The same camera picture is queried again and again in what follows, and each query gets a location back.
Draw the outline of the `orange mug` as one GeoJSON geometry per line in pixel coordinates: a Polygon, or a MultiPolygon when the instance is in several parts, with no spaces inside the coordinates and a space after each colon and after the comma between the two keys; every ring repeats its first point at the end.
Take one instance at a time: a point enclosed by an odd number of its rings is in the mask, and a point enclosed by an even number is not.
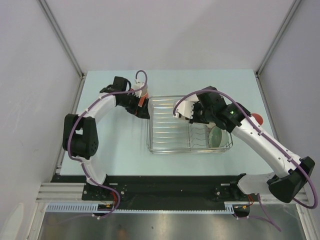
{"type": "Polygon", "coordinates": [[[144,105],[145,100],[147,100],[147,99],[149,98],[148,89],[147,89],[147,88],[142,89],[142,90],[139,92],[138,95],[139,95],[138,106],[139,106],[140,108],[142,108],[143,105],[144,105]]]}

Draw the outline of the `light green bowl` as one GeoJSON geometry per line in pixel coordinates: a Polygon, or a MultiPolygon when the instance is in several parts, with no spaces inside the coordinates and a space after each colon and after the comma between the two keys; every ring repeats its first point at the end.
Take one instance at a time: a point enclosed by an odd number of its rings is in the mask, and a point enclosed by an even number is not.
{"type": "Polygon", "coordinates": [[[210,148],[224,148],[229,143],[229,136],[226,130],[214,126],[208,136],[208,145],[210,148]]]}

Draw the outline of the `pink plastic cup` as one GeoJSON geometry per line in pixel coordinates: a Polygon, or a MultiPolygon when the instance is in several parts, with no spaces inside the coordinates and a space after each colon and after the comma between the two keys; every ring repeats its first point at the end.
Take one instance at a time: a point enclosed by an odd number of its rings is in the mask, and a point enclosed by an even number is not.
{"type": "Polygon", "coordinates": [[[264,123],[264,119],[262,118],[261,115],[259,115],[258,113],[252,113],[251,114],[254,119],[257,121],[257,123],[261,126],[264,123]]]}

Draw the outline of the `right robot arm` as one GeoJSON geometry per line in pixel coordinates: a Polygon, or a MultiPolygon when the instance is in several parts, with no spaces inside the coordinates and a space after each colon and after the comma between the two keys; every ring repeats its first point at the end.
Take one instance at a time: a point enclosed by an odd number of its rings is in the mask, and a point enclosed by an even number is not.
{"type": "Polygon", "coordinates": [[[301,158],[263,129],[252,113],[230,96],[208,86],[183,97],[173,115],[189,123],[215,124],[251,147],[272,169],[266,174],[243,174],[230,188],[242,201],[248,194],[272,194],[284,203],[296,201],[297,193],[310,181],[315,161],[301,158]]]}

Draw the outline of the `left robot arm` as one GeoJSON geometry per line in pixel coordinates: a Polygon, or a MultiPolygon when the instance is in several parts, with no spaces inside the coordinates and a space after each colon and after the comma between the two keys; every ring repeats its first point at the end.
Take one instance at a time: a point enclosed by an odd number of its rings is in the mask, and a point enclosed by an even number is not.
{"type": "Polygon", "coordinates": [[[69,113],[64,118],[62,147],[70,159],[80,164],[86,181],[94,185],[93,194],[100,200],[110,196],[111,188],[104,184],[107,174],[98,166],[95,157],[99,147],[97,125],[118,106],[139,119],[149,120],[147,82],[147,76],[144,82],[136,78],[134,84],[116,76],[113,83],[102,88],[97,99],[81,114],[69,113]]]}

